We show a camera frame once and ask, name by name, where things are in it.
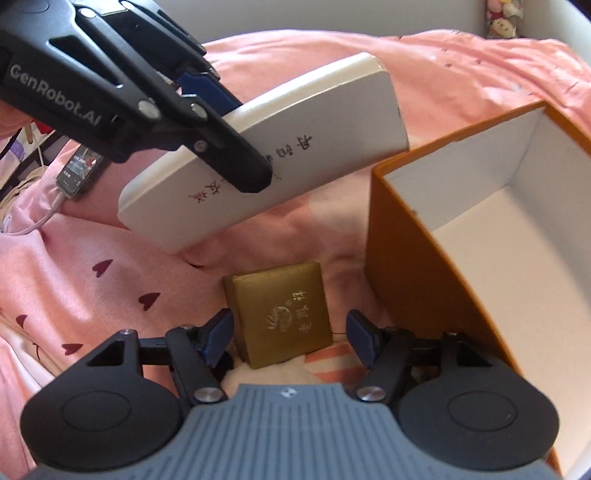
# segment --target gold box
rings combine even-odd
[[[252,368],[332,344],[319,263],[225,277],[223,283],[238,354]]]

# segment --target metal screw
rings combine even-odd
[[[80,15],[86,18],[94,18],[96,17],[96,13],[92,11],[90,8],[80,8],[79,10]]]
[[[191,110],[193,111],[193,113],[195,115],[197,115],[199,118],[203,119],[203,120],[207,120],[207,112],[205,111],[205,108],[203,108],[201,105],[199,105],[198,103],[192,103],[191,104]]]
[[[366,402],[382,401],[386,398],[386,392],[379,387],[362,387],[357,390],[357,396],[360,400]]]
[[[217,78],[218,80],[220,80],[222,78],[222,76],[220,75],[220,73],[216,70],[215,67],[212,66],[210,72],[212,72],[212,75]]]
[[[203,387],[197,390],[193,396],[201,403],[216,403],[223,398],[223,391],[216,387]]]
[[[151,120],[158,120],[162,116],[160,108],[148,100],[140,100],[138,103],[138,109],[144,116]]]
[[[207,150],[207,147],[209,145],[207,144],[207,142],[205,140],[197,140],[195,142],[195,152],[197,153],[203,153]]]

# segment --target gray ribbed base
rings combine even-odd
[[[501,473],[443,464],[415,447],[380,404],[339,384],[243,385],[235,398],[197,407],[163,450],[105,473],[42,466],[27,480],[557,480],[539,461]]]

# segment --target white cable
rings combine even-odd
[[[21,236],[21,235],[26,235],[28,233],[31,233],[31,232],[34,232],[35,230],[40,229],[43,225],[45,225],[47,223],[47,221],[53,216],[53,214],[56,213],[60,209],[60,207],[63,205],[63,203],[65,201],[66,201],[66,196],[62,192],[60,192],[57,195],[57,197],[55,198],[55,200],[53,200],[53,202],[51,204],[51,208],[46,213],[45,217],[43,217],[41,220],[39,220],[34,225],[31,225],[30,227],[27,227],[20,232],[5,233],[4,235]]]
[[[39,145],[39,140],[37,139],[36,135],[33,135],[33,139],[35,140],[35,147],[37,148],[37,153],[39,154],[39,162],[41,162],[41,166],[45,166],[45,161],[43,160],[43,152],[41,152],[41,147]]]

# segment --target white box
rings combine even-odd
[[[168,252],[179,252],[339,177],[408,149],[390,75],[362,53],[248,102],[225,116],[261,154],[274,179],[245,195],[186,148],[168,153],[133,179],[119,218]]]

